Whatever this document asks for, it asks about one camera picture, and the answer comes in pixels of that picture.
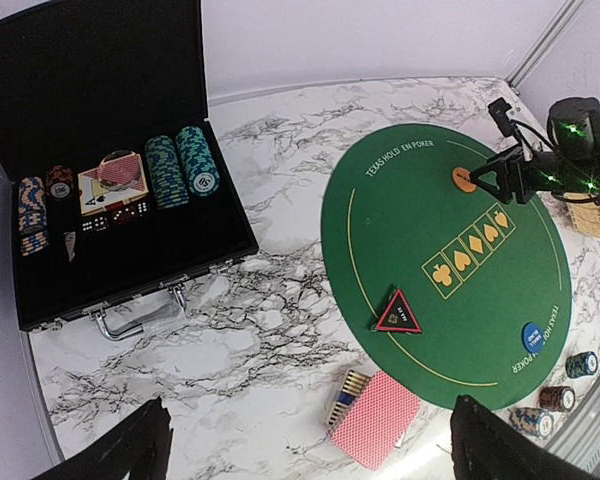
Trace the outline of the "orange big blind button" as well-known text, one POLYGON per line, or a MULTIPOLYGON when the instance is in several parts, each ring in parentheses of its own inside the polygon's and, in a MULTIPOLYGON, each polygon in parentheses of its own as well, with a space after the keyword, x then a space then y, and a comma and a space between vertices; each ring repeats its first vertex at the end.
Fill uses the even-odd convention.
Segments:
POLYGON ((455 167, 452 171, 454 185, 462 192, 472 194, 477 186, 471 181, 470 171, 464 167, 455 167))

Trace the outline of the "blue small blind button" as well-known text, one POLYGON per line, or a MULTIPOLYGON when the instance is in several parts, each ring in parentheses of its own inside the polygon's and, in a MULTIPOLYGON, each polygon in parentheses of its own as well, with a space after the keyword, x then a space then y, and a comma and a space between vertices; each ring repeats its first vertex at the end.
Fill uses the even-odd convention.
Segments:
POLYGON ((534 322, 527 322, 521 330, 521 341, 529 354, 540 353, 545 346, 543 329, 534 322))

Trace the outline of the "blue white chip stack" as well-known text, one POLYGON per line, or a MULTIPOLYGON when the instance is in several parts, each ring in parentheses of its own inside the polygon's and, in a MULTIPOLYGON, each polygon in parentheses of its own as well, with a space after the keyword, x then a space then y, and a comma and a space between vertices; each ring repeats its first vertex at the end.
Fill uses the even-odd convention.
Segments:
POLYGON ((546 440, 553 432, 552 414, 535 407, 516 407, 509 412, 509 423, 516 431, 546 440))

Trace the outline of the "black red triangle dealer button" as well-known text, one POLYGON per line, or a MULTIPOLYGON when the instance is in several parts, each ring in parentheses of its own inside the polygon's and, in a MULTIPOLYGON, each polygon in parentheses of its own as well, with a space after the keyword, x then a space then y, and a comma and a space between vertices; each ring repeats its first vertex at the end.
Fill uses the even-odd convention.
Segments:
POLYGON ((386 302, 379 319, 373 324, 376 332, 419 335, 423 333, 402 289, 395 287, 386 302))

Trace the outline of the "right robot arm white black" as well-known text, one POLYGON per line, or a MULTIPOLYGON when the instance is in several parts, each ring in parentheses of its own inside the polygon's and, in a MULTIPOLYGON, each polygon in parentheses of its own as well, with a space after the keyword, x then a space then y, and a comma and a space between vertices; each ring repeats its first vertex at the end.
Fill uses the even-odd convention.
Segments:
POLYGON ((600 102, 569 97, 554 103, 546 133, 509 115, 498 98, 488 111, 501 134, 516 144, 471 171, 470 182, 502 203, 528 203, 538 192, 558 201, 600 206, 600 102))

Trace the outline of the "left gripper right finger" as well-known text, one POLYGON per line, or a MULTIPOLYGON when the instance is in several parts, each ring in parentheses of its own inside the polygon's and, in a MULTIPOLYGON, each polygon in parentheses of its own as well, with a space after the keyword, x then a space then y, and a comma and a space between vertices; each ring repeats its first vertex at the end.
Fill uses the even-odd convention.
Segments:
POLYGON ((457 479, 593 479, 540 448, 469 395, 456 398, 451 448, 457 479))

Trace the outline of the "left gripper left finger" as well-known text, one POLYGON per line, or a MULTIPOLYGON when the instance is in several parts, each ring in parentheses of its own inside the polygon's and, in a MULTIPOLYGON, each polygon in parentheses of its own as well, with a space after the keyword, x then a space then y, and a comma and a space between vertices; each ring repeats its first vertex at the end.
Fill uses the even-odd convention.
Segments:
POLYGON ((146 401, 92 445, 40 474, 40 479, 161 479, 172 446, 162 399, 146 401))

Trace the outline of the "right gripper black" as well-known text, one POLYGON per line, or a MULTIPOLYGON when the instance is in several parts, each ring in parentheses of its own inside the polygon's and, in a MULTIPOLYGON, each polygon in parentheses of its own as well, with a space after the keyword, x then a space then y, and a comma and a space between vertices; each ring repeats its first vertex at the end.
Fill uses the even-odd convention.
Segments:
POLYGON ((473 170, 470 181, 501 203, 527 203, 536 192, 566 203, 600 203, 600 154, 500 153, 473 170))

